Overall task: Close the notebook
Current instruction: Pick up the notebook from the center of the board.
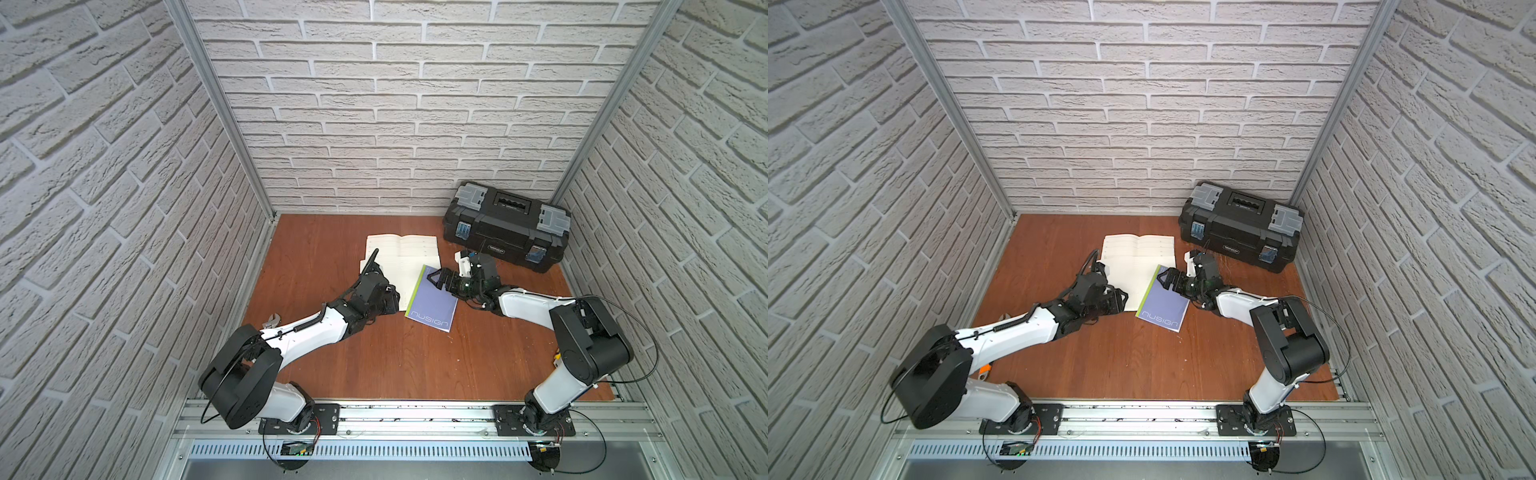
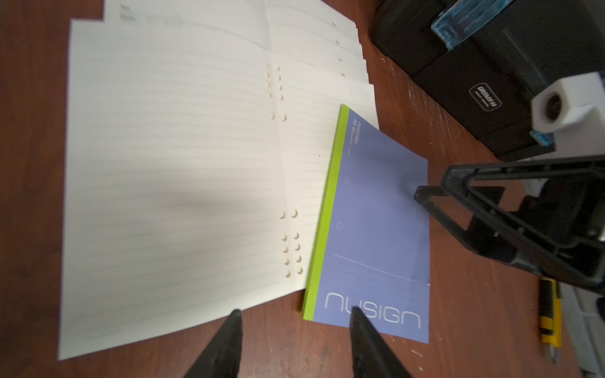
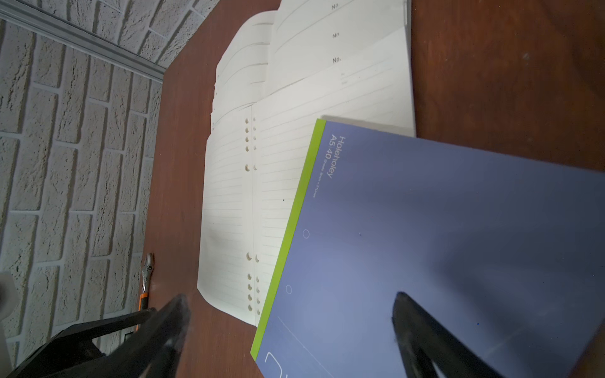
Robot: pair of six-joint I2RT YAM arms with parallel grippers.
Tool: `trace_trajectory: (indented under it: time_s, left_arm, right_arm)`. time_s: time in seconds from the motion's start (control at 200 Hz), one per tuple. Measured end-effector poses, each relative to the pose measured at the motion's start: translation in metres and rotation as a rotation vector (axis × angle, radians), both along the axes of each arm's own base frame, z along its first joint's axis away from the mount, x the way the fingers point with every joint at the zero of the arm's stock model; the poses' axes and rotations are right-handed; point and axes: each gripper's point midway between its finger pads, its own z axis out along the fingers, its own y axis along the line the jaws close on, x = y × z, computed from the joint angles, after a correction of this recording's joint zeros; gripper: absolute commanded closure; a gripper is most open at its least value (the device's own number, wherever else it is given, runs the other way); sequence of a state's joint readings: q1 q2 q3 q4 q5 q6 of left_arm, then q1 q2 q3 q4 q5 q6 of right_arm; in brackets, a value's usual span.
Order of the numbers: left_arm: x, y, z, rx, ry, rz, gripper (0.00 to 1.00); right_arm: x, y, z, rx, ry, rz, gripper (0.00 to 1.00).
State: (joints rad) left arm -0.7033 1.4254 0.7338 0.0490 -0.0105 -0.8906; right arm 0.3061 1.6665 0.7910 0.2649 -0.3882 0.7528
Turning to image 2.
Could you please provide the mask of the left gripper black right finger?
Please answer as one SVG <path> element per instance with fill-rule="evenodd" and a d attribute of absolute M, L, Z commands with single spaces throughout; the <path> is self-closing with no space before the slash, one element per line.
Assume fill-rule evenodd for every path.
<path fill-rule="evenodd" d="M 349 329 L 355 378 L 412 378 L 365 313 L 357 306 L 351 309 Z"/>

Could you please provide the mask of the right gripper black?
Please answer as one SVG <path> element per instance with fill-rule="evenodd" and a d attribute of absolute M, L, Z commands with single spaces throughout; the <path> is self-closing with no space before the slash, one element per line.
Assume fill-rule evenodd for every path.
<path fill-rule="evenodd" d="M 475 181 L 544 179 L 539 195 L 526 195 L 515 212 L 499 207 L 503 187 Z M 463 228 L 433 201 L 449 197 L 472 214 Z M 463 247 L 532 274 L 580 277 L 576 285 L 604 292 L 604 157 L 568 157 L 488 165 L 453 165 L 441 186 L 420 186 L 415 201 Z"/>

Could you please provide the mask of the purple nusign notebook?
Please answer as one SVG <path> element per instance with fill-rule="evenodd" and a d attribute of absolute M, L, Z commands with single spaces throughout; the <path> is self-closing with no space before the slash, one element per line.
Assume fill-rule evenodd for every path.
<path fill-rule="evenodd" d="M 346 327 L 354 309 L 378 332 L 429 341 L 429 214 L 415 201 L 425 158 L 342 106 L 302 307 Z"/>

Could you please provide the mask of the lined notebook green cover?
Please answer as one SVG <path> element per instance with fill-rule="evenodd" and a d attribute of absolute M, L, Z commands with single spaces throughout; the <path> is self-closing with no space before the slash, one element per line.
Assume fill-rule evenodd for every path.
<path fill-rule="evenodd" d="M 374 89 L 212 28 L 73 20 L 62 360 L 307 284 L 340 108 Z"/>

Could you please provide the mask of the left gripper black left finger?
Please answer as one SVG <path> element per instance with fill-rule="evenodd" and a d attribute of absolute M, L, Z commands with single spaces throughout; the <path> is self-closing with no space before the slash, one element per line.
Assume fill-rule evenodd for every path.
<path fill-rule="evenodd" d="M 241 310 L 233 310 L 184 378 L 238 377 L 242 346 Z"/>

